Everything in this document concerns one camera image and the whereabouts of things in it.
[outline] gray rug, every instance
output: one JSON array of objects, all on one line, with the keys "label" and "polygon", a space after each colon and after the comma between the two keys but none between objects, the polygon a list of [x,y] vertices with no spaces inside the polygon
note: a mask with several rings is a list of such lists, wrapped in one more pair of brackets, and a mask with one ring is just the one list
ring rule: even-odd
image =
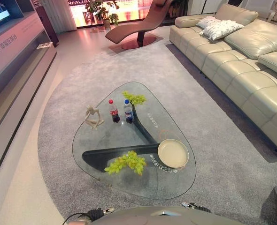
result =
[{"label": "gray rug", "polygon": [[[85,106],[97,105],[129,81],[148,87],[190,142],[197,175],[180,197],[155,201],[108,188],[74,161],[72,142]],[[277,225],[273,145],[166,39],[124,52],[108,49],[75,68],[47,103],[38,155],[49,194],[64,217],[96,207],[180,206],[188,201],[248,225]]]}]

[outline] beige leather sofa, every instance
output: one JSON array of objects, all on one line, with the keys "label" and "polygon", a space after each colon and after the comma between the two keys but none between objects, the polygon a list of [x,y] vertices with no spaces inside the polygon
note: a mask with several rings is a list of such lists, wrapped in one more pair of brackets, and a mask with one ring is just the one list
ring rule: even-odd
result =
[{"label": "beige leather sofa", "polygon": [[245,27],[210,42],[196,23],[179,17],[170,41],[222,90],[277,146],[277,26],[257,12],[224,4],[215,17]]}]

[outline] glass coffee table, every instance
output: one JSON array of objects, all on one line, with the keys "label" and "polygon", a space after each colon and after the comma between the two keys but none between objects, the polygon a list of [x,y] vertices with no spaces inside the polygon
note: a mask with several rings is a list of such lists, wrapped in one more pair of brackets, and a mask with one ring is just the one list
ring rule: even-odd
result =
[{"label": "glass coffee table", "polygon": [[[146,102],[137,105],[134,122],[127,123],[123,111],[123,91],[144,95]],[[118,108],[120,121],[114,123],[109,114],[108,100]],[[183,133],[150,90],[138,83],[126,83],[110,93],[98,106],[104,123],[91,130],[83,122],[75,134],[73,156],[78,166],[101,182],[121,191],[146,198],[164,200],[182,195],[190,189],[196,177],[194,153]],[[158,157],[157,149],[165,139],[181,141],[189,151],[189,161],[183,168],[169,168]],[[134,150],[147,165],[142,176],[125,167],[109,175],[104,168],[117,157]]]}]

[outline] brown lounge chair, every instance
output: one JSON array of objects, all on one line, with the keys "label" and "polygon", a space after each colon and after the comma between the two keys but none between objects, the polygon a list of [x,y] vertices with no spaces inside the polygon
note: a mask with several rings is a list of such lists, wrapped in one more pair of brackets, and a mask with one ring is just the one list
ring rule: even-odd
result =
[{"label": "brown lounge chair", "polygon": [[156,37],[152,36],[144,39],[144,34],[147,31],[159,27],[166,17],[172,1],[173,0],[153,0],[148,15],[142,22],[118,26],[108,32],[105,37],[118,44],[128,35],[138,32],[138,39],[124,44],[122,46],[123,49],[138,48],[154,42]]}]

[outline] bottle label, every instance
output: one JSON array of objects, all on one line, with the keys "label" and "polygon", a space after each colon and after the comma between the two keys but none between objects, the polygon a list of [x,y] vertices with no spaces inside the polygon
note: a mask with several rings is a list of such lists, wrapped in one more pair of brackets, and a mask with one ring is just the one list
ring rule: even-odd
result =
[{"label": "bottle label", "polygon": [[110,111],[110,114],[111,114],[112,116],[117,115],[117,114],[118,114],[118,109],[116,109],[116,110],[114,110],[114,111]]},{"label": "bottle label", "polygon": [[125,117],[126,117],[126,119],[131,119],[132,115],[130,112],[125,112]]}]

